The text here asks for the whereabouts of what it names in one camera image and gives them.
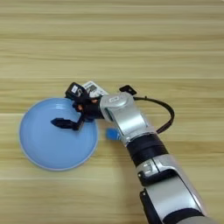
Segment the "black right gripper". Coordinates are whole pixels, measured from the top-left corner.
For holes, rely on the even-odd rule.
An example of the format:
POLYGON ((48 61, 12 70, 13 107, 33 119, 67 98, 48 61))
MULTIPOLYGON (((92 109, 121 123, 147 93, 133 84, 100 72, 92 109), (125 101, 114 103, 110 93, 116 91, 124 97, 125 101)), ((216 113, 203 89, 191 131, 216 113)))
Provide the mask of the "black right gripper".
POLYGON ((79 130, 85 120, 102 119, 101 97, 86 98, 75 102, 75 110, 80 112, 71 118, 56 117, 51 124, 60 129, 79 130))

